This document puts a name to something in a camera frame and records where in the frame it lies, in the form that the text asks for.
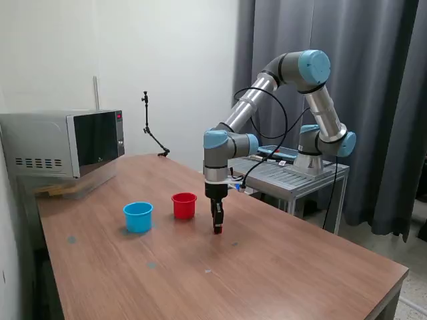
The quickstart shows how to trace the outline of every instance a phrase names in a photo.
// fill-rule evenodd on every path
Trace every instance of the flexible arm clamp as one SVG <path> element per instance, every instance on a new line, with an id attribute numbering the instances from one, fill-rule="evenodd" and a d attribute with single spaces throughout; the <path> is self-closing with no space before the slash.
<path id="1" fill-rule="evenodd" d="M 144 98 L 141 98 L 141 100 L 145 103 L 145 128 L 144 133 L 148 133 L 148 135 L 153 138 L 153 140 L 163 149 L 163 152 L 158 153 L 158 156 L 162 156 L 162 157 L 167 157 L 167 155 L 169 154 L 169 152 L 171 152 L 168 148 L 165 148 L 160 141 L 158 141 L 153 133 L 151 133 L 149 127 L 148 127 L 148 94 L 147 91 L 144 91 Z"/>

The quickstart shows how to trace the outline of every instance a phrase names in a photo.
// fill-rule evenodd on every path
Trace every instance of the microwave door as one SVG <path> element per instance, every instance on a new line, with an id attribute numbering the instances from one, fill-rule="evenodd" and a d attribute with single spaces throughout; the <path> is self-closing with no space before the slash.
<path id="1" fill-rule="evenodd" d="M 114 112 L 75 116 L 74 129 L 81 176 L 119 157 Z"/>

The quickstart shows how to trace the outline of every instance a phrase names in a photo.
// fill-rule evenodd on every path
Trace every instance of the red cup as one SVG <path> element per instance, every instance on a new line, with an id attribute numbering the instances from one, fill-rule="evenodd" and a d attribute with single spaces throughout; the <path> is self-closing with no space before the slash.
<path id="1" fill-rule="evenodd" d="M 177 193 L 172 196 L 173 215 L 176 219 L 191 219 L 194 217 L 196 195 L 190 192 Z"/>

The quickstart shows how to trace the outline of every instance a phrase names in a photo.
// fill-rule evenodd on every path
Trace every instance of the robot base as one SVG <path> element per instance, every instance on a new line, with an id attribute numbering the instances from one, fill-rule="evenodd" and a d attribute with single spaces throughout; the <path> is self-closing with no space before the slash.
<path id="1" fill-rule="evenodd" d="M 324 167 L 321 155 L 303 155 L 298 153 L 293 165 L 284 167 L 284 171 L 308 178 L 310 180 L 321 179 L 335 170 L 334 167 Z"/>

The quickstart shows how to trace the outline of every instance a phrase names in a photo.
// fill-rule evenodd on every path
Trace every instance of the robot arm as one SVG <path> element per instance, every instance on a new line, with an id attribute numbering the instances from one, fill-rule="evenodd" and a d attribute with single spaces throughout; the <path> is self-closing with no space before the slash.
<path id="1" fill-rule="evenodd" d="M 319 50 L 285 53 L 271 61 L 258 74 L 252 87 L 267 92 L 280 85 L 294 84 L 305 96 L 317 125 L 303 126 L 298 152 L 301 155 L 349 155 L 356 143 L 356 135 L 348 132 L 340 122 L 325 83 L 330 75 L 328 56 Z M 211 199 L 213 227 L 221 233 L 222 198 L 227 195 L 228 159 L 244 157 L 258 151 L 254 135 L 238 134 L 243 125 L 257 111 L 267 96 L 257 89 L 249 89 L 233 106 L 232 114 L 203 138 L 205 194 Z"/>

